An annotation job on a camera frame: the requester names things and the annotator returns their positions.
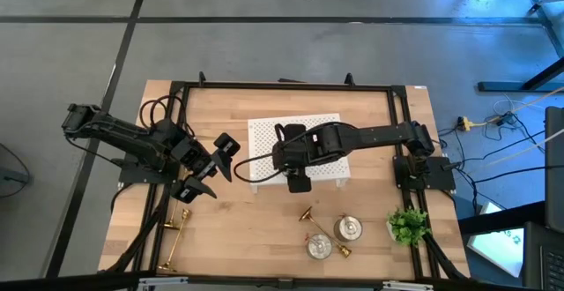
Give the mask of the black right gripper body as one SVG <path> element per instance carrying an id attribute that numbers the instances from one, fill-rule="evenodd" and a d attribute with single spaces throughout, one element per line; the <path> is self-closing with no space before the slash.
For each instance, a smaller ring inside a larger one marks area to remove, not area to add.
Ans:
<path id="1" fill-rule="evenodd" d="M 315 137 L 306 135 L 289 144 L 283 135 L 277 135 L 277 138 L 272 147 L 272 166 L 275 170 L 285 171 L 314 165 L 312 154 L 315 150 Z"/>

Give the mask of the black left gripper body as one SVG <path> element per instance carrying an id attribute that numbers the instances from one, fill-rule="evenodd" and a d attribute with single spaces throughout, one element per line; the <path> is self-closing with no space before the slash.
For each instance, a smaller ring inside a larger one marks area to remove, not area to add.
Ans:
<path id="1" fill-rule="evenodd" d="M 214 177 L 218 170 L 210 153 L 194 138 L 186 137 L 171 150 L 171 156 L 179 161 L 198 180 Z"/>

